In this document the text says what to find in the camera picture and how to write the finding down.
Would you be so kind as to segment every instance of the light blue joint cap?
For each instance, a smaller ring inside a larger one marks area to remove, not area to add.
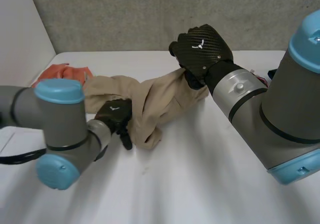
[[[320,149],[301,155],[268,170],[280,184],[288,185],[320,170]]]
[[[68,79],[40,81],[34,93],[38,98],[56,104],[77,104],[85,98],[81,83]]]
[[[78,169],[70,161],[54,154],[40,157],[35,168],[38,179],[52,189],[66,190],[80,176]]]
[[[292,36],[288,50],[298,64],[320,74],[320,10],[303,20]]]

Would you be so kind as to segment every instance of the logo on hand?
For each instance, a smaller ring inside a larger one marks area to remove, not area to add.
[[[118,110],[118,109],[120,109],[120,107],[114,108],[114,107],[110,106],[110,109],[113,111],[113,110]]]
[[[202,49],[204,46],[205,40],[202,40],[201,44],[199,44],[198,46],[192,46],[192,48],[194,49]]]

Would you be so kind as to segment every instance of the white wall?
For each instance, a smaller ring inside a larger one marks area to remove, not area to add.
[[[33,0],[0,0],[0,85],[29,85],[55,55]]]

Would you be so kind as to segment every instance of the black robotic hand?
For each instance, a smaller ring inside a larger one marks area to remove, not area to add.
[[[132,142],[127,130],[131,117],[132,101],[130,99],[107,101],[95,115],[95,119],[106,124],[111,133],[116,132],[120,135],[120,139],[127,150],[132,149]]]
[[[170,54],[186,69],[185,78],[192,89],[200,89],[208,70],[214,64],[233,64],[233,55],[223,38],[210,25],[189,29],[169,46]]]

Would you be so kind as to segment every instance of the wrinkled fabric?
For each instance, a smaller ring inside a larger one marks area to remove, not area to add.
[[[69,64],[51,65],[39,76],[38,80],[32,84],[32,87],[35,87],[44,79],[78,80],[82,85],[84,85],[87,79],[93,77],[88,67],[74,68],[68,65]]]
[[[88,80],[83,89],[88,113],[96,113],[108,100],[132,99],[129,135],[136,146],[146,149],[154,148],[161,140],[158,125],[177,118],[209,94],[207,87],[191,89],[184,69],[142,83],[126,76],[97,76]]]

